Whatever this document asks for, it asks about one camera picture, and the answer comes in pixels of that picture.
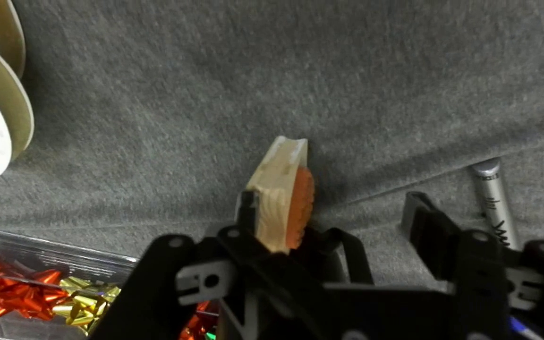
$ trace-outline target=wooden block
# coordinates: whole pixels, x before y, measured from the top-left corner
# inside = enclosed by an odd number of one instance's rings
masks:
[[[308,140],[279,136],[246,185],[259,192],[259,212],[255,237],[272,252],[289,253],[287,220],[295,176],[300,166],[308,166]]]

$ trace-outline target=gray carpet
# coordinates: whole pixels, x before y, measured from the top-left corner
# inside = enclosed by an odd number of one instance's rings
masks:
[[[464,167],[491,157],[544,238],[544,0],[14,2],[36,131],[0,230],[128,255],[201,237],[283,134],[310,140],[315,220],[382,284],[430,284],[404,193],[481,227]]]

